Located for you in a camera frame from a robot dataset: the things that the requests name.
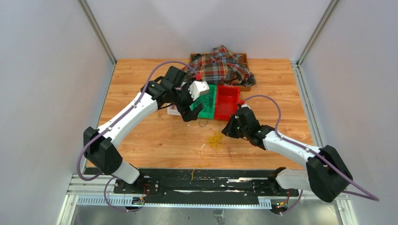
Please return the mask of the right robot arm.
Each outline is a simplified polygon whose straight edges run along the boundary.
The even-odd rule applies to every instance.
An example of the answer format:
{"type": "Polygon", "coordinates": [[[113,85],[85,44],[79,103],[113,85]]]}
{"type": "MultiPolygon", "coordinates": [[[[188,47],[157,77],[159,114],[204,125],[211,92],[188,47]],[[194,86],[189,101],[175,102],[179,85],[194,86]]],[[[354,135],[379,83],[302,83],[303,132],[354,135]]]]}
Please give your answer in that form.
{"type": "Polygon", "coordinates": [[[237,109],[222,134],[246,138],[251,145],[278,153],[303,167],[302,170],[275,169],[268,176],[268,189],[274,195],[281,195],[287,189],[306,190],[329,203],[353,180],[334,147],[307,145],[279,133],[274,127],[261,125],[249,107],[237,109]]]}

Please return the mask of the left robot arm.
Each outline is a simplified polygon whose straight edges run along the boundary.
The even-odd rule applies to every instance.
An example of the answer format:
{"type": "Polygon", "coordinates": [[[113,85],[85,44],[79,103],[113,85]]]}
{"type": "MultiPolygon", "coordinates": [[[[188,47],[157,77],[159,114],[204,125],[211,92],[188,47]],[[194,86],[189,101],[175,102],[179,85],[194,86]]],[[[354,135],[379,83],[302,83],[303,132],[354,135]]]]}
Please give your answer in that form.
{"type": "Polygon", "coordinates": [[[170,66],[164,76],[149,77],[136,97],[116,116],[98,128],[88,127],[84,131],[84,147],[78,159],[86,158],[100,174],[119,178],[126,182],[131,193],[140,193],[144,181],[139,170],[124,160],[117,148],[142,120],[163,105],[174,105],[184,122],[198,119],[204,106],[199,104],[191,109],[191,105],[210,88],[199,75],[189,79],[186,76],[184,71],[170,66]]]}

